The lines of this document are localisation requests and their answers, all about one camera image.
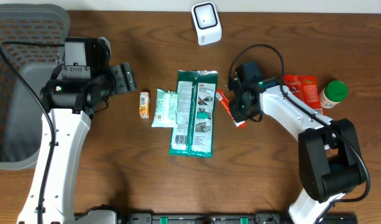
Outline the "red stick sachet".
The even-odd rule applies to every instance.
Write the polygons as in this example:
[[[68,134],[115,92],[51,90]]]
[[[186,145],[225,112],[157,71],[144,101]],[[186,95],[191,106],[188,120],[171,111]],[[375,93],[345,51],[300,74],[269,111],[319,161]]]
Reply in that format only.
[[[234,120],[234,118],[232,117],[232,114],[230,112],[230,108],[229,108],[229,100],[228,98],[225,96],[224,92],[220,89],[217,89],[216,90],[216,99],[220,102],[220,104],[223,105],[223,107],[225,108],[225,110],[227,111],[227,113],[229,114],[229,116],[232,118],[234,124],[236,125],[236,127],[238,129],[241,129],[243,127],[246,126],[246,122],[245,121],[241,121],[241,122],[236,122]]]

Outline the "orange tissue pack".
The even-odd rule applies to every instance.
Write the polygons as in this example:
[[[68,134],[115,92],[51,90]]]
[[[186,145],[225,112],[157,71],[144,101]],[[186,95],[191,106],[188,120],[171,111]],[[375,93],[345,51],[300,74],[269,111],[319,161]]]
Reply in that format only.
[[[150,116],[150,98],[149,93],[144,91],[140,93],[139,115],[142,119],[149,119]]]

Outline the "light green wipes pack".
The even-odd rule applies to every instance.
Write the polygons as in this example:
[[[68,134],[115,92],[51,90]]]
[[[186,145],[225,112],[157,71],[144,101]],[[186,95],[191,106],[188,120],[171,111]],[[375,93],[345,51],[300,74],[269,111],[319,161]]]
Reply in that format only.
[[[177,128],[178,93],[174,91],[157,90],[153,128]]]

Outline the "red snack packet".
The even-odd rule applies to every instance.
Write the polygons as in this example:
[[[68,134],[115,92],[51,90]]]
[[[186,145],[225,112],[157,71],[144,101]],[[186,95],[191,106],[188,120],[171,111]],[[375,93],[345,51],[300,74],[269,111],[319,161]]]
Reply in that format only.
[[[284,75],[283,81],[297,98],[318,113],[325,115],[318,95],[316,77],[311,75]]]

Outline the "green lid seasoning jar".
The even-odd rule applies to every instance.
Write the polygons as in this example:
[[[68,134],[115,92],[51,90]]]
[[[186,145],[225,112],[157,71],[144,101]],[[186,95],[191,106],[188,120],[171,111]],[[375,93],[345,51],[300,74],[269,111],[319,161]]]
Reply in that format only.
[[[321,106],[326,109],[335,107],[348,96],[348,87],[339,80],[329,82],[319,93]]]

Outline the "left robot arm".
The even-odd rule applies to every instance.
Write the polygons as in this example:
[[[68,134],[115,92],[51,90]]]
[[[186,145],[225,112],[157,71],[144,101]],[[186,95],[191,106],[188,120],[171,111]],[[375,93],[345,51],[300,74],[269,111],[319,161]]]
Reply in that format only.
[[[78,163],[91,119],[84,112],[73,114],[69,109],[53,109],[50,113],[53,129],[42,118],[43,137],[35,174],[18,223],[74,223],[74,191]],[[47,165],[49,135],[55,135],[55,147],[41,197],[42,176]]]

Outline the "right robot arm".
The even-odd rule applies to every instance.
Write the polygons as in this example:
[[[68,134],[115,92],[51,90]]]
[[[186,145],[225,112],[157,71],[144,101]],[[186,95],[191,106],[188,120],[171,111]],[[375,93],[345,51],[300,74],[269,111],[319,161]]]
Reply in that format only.
[[[354,125],[335,121],[311,109],[278,78],[227,84],[235,94],[229,108],[235,121],[261,121],[264,115],[278,121],[298,142],[301,194],[288,209],[292,223],[318,223],[345,194],[369,184]]]

